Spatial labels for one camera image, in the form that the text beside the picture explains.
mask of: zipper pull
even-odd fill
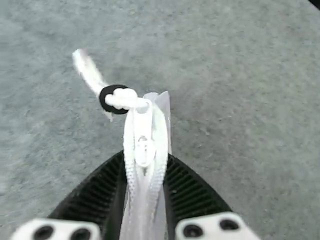
[[[145,106],[134,108],[134,158],[141,168],[147,168],[155,159],[156,147],[152,140],[153,106],[148,99],[141,98]]]

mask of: gray carpet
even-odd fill
[[[320,11],[307,0],[3,0],[0,239],[122,148],[78,77],[168,90],[173,153],[264,240],[320,239]]]

